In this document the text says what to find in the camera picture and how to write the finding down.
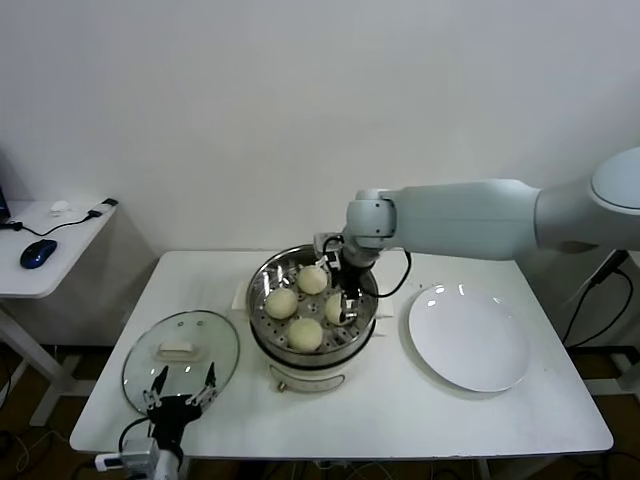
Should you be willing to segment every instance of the white wall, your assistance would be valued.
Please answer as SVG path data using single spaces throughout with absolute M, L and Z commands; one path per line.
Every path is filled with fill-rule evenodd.
M 634 0 L 2 2 L 3 181 L 13 198 L 118 198 L 148 250 L 109 263 L 127 278 L 167 249 L 307 242 L 363 187 L 552 185 L 640 144 L 639 15 Z

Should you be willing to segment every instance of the small white desk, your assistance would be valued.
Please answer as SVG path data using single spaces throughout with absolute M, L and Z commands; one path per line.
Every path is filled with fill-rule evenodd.
M 37 232 L 44 233 L 61 223 L 81 220 L 99 202 L 71 203 L 71 211 L 51 217 L 53 202 L 9 202 L 11 221 L 23 222 Z M 21 230 L 0 230 L 0 300 L 2 298 L 42 298 L 52 293 L 62 282 L 80 255 L 109 221 L 115 209 L 80 225 L 63 227 L 46 238 L 56 240 L 58 247 L 39 268 L 27 270 L 20 266 L 24 249 L 40 237 Z M 28 364 L 46 377 L 51 386 L 31 418 L 31 425 L 42 426 L 61 396 L 89 396 L 95 382 L 75 380 L 71 373 L 80 357 L 68 356 L 62 365 L 56 362 L 13 318 L 7 309 L 0 311 L 0 336 L 23 361 L 11 376 L 15 386 Z M 7 387 L 0 395 L 8 395 Z

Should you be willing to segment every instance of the white robotic arm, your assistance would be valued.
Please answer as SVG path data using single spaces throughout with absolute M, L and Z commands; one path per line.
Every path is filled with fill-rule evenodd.
M 359 275 L 390 248 L 487 260 L 537 248 L 640 250 L 640 148 L 615 155 L 590 177 L 545 190 L 493 179 L 360 191 L 338 237 L 329 266 L 346 302 Z M 336 237 L 316 235 L 319 255 L 329 238 Z

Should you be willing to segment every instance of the computer mouse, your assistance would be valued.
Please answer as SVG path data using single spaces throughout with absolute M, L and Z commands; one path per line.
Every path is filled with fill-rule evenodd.
M 20 255 L 20 265 L 29 270 L 41 267 L 57 247 L 58 242 L 55 240 L 43 239 L 32 243 Z

